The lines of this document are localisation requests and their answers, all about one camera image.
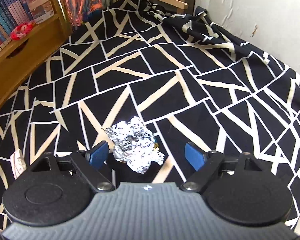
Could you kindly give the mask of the silver foil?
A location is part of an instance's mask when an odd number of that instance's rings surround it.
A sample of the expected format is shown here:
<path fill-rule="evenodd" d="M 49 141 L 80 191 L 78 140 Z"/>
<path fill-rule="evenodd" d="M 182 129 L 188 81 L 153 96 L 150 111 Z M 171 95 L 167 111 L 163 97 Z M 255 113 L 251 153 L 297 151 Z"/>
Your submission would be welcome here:
<path fill-rule="evenodd" d="M 127 164 L 132 171 L 144 174 L 151 163 L 164 163 L 165 155 L 159 151 L 153 133 L 138 116 L 105 128 L 104 132 L 113 142 L 115 160 Z"/>

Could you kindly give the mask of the beige candy wrapper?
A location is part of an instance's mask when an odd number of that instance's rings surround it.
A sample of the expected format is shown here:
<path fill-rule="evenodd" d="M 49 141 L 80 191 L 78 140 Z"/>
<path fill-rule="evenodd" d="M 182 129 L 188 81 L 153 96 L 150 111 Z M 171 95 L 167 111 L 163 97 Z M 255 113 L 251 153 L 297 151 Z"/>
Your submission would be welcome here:
<path fill-rule="evenodd" d="M 16 150 L 10 156 L 10 162 L 13 176 L 15 179 L 17 179 L 27 169 L 23 154 L 20 149 Z"/>

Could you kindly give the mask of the black white geometric tablecloth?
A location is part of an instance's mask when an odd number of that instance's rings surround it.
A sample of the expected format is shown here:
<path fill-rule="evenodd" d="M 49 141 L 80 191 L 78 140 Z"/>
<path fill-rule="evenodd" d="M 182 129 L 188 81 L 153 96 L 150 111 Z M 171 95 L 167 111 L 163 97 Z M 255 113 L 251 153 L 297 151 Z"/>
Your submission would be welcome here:
<path fill-rule="evenodd" d="M 287 226 L 300 233 L 300 75 L 217 24 L 207 11 L 169 15 L 147 0 L 120 0 L 66 38 L 0 110 L 2 195 L 14 182 L 10 156 L 89 150 L 104 129 L 138 116 L 164 163 L 145 174 L 109 159 L 114 183 L 174 182 L 193 174 L 184 147 L 251 152 L 290 189 Z"/>

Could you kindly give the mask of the wooden desk shelf organizer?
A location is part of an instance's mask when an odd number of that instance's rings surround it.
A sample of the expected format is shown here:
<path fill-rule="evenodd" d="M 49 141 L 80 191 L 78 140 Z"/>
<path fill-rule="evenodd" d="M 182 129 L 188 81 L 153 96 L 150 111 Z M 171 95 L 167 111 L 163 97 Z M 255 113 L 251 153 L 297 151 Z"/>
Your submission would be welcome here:
<path fill-rule="evenodd" d="M 13 91 L 71 34 L 62 0 L 51 0 L 55 14 L 36 25 L 18 41 L 0 52 L 0 108 Z"/>

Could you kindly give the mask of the red flower ornament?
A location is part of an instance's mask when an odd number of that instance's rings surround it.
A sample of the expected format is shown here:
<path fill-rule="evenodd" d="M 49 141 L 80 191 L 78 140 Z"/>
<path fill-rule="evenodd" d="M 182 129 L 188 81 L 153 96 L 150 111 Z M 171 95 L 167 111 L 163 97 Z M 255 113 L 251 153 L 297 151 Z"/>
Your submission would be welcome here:
<path fill-rule="evenodd" d="M 15 41 L 21 40 L 32 31 L 35 25 L 34 21 L 20 24 L 11 31 L 10 38 Z"/>

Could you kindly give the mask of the small white lidded jar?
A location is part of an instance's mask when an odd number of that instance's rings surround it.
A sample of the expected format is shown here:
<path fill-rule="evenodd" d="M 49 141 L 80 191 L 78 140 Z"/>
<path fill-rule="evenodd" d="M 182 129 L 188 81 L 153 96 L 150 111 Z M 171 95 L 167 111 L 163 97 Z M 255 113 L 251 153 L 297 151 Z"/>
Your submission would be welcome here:
<path fill-rule="evenodd" d="M 26 0 L 26 2 L 36 24 L 48 20 L 55 14 L 50 0 Z"/>

